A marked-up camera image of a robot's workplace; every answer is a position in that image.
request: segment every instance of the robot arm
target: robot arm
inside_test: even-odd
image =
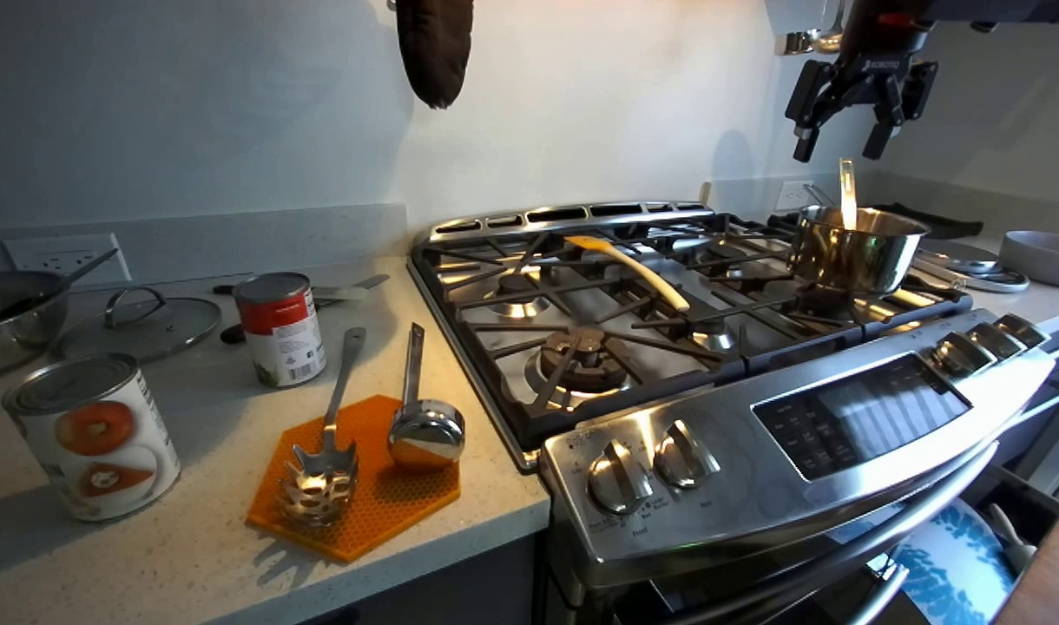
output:
[[[921,117],[936,62],[912,62],[934,22],[967,22],[987,30],[995,22],[1059,22],[1059,0],[855,0],[838,62],[810,58],[784,106],[796,122],[796,158],[810,158],[818,129],[844,106],[870,104],[873,129],[864,155]]]

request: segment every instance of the stovetop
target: stovetop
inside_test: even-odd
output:
[[[575,422],[972,308],[966,291],[916,279],[888,300],[816,291],[792,271],[796,225],[796,213],[748,221],[701,206],[549,206],[439,221],[413,244],[410,271],[503,444],[535,468]]]

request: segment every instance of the stainless steel stove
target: stainless steel stove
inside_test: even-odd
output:
[[[555,495],[567,598],[813,543],[928,492],[987,460],[1049,374],[1034,327],[930,279],[886,300],[816,291],[796,231],[798,214],[555,206],[413,244],[490,421]]]

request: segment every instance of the lid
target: lid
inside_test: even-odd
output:
[[[218,327],[223,308],[207,300],[162,300],[155,287],[130,283],[106,300],[103,320],[75,327],[57,339],[57,356],[128,353],[158,360]]]
[[[310,279],[306,273],[295,273],[295,271],[276,271],[276,273],[255,273],[248,282],[239,282],[233,287],[236,303],[276,303],[276,300],[290,300],[290,296],[302,296],[310,287]]]
[[[85,356],[85,360],[56,360],[25,379],[9,403],[22,414],[52,414],[91,403],[136,374],[136,360],[121,353]]]

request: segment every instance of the canned food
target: canned food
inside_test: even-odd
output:
[[[239,322],[263,384],[299,384],[325,369],[311,282],[306,273],[255,273],[236,283]]]
[[[3,397],[42,471],[79,519],[158,500],[180,459],[130,356],[56,360]]]

